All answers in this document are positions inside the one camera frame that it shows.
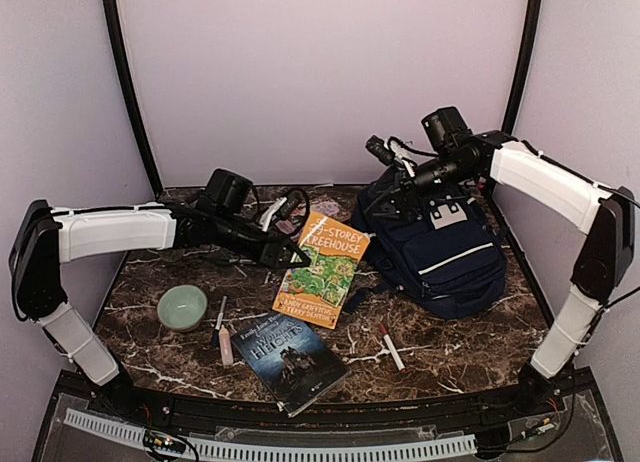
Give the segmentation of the orange 39-Storey Treehouse book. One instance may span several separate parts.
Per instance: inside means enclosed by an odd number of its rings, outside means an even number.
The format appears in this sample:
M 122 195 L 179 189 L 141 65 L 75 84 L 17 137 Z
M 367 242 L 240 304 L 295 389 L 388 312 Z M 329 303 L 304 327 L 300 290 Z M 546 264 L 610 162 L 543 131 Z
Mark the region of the orange 39-Storey Treehouse book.
M 311 264 L 287 270 L 272 309 L 333 330 L 370 241 L 367 233 L 311 212 L 298 239 Z

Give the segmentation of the navy blue student backpack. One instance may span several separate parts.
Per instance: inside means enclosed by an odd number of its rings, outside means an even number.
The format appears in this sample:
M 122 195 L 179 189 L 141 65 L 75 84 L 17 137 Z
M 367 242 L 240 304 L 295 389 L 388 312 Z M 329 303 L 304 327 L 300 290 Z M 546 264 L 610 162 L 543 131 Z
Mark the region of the navy blue student backpack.
M 363 258 L 381 280 L 349 296 L 345 310 L 354 312 L 373 294 L 400 294 L 450 320 L 498 301 L 506 287 L 503 238 L 470 191 L 454 185 L 402 198 L 392 184 L 385 172 L 357 196 L 351 226 L 369 236 Z

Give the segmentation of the dark Wuthering Heights book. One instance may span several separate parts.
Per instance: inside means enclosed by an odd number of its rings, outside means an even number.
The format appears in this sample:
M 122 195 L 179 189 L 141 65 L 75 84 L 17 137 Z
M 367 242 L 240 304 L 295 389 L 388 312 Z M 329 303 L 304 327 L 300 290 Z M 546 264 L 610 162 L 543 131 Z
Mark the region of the dark Wuthering Heights book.
M 272 312 L 231 337 L 233 347 L 293 418 L 339 385 L 349 368 L 303 321 Z

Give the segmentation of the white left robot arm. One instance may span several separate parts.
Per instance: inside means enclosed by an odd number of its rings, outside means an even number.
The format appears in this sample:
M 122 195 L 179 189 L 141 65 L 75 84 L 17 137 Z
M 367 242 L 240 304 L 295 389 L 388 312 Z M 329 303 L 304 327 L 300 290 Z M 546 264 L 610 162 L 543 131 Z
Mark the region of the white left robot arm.
M 62 269 L 85 260 L 133 251 L 214 246 L 259 266 L 294 269 L 310 263 L 297 246 L 295 227 L 279 223 L 296 209 L 309 217 L 307 192 L 290 188 L 263 206 L 256 185 L 229 170 L 213 171 L 206 186 L 182 200 L 86 208 L 30 203 L 8 256 L 16 319 L 38 325 L 86 379 L 103 389 L 101 399 L 120 418 L 141 409 L 140 394 L 116 356 L 74 307 Z

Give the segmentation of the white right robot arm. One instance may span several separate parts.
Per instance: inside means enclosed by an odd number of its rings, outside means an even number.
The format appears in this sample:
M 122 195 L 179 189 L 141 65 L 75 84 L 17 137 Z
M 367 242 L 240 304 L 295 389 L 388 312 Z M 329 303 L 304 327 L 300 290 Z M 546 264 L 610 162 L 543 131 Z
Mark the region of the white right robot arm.
M 432 193 L 447 183 L 483 178 L 531 198 L 524 215 L 510 210 L 507 219 L 532 250 L 537 277 L 549 281 L 559 270 L 569 278 L 566 299 L 553 303 L 554 322 L 529 362 L 551 379 L 587 345 L 599 318 L 616 303 L 611 295 L 634 259 L 638 201 L 626 188 L 594 181 L 501 131 L 438 132 L 432 145 L 434 156 L 422 164 L 396 140 L 373 136 L 365 147 L 399 170 L 392 194 Z M 540 228 L 533 223 L 533 204 L 552 212 Z

